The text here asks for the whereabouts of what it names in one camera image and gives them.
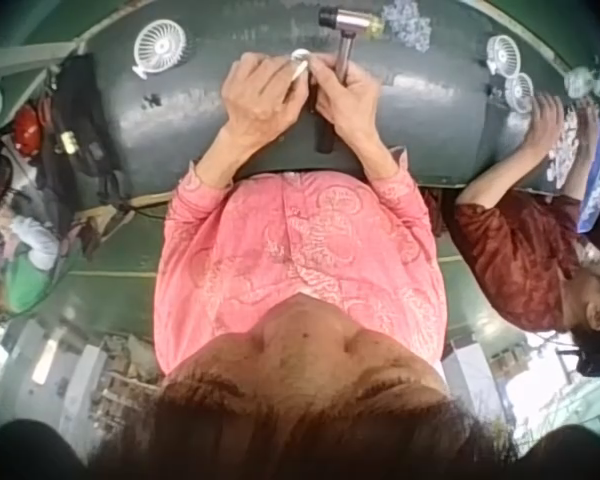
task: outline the hammer head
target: hammer head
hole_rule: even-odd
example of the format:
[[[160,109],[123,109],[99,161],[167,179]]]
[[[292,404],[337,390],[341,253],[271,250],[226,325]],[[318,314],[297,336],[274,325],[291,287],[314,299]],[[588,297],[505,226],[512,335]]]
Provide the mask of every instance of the hammer head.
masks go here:
[[[384,31],[384,21],[366,12],[354,12],[337,7],[321,7],[318,12],[321,27],[340,30],[349,35],[379,36]]]

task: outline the red helmet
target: red helmet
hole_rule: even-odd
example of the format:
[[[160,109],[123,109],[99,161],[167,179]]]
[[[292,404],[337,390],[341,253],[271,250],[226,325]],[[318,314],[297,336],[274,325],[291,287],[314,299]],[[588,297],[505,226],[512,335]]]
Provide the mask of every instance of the red helmet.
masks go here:
[[[13,143],[18,152],[30,157],[40,151],[42,133],[36,111],[28,104],[23,105],[13,120]]]

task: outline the woman's left hand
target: woman's left hand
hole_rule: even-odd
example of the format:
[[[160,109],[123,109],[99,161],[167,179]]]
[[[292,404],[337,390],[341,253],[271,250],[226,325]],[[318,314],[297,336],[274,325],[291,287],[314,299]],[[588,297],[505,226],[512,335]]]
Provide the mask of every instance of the woman's left hand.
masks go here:
[[[222,87],[229,121],[224,130],[253,154],[271,143],[300,115],[309,94],[307,74],[296,81],[289,57],[245,53],[233,63]]]

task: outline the fan grille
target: fan grille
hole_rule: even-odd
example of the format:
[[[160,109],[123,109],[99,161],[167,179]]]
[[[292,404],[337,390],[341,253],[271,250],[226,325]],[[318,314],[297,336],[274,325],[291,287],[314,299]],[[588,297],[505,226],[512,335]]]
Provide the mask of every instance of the fan grille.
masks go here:
[[[134,45],[136,64],[148,73],[163,72],[184,57],[187,38],[172,20],[156,20],[138,34]]]
[[[520,50],[516,42],[507,35],[497,35],[487,44],[487,64],[493,74],[506,78],[520,73]]]
[[[518,113],[531,111],[533,97],[533,82],[526,73],[519,73],[505,82],[505,98],[507,104]]]

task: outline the pink patterned shirt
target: pink patterned shirt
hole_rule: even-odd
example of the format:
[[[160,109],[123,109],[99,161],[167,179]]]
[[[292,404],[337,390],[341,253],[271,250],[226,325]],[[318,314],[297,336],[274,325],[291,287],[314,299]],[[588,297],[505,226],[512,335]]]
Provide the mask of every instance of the pink patterned shirt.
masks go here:
[[[165,373],[217,335],[306,293],[434,364],[446,299],[427,208],[407,173],[368,186],[336,172],[259,175],[232,189],[194,169],[165,221],[154,334]]]

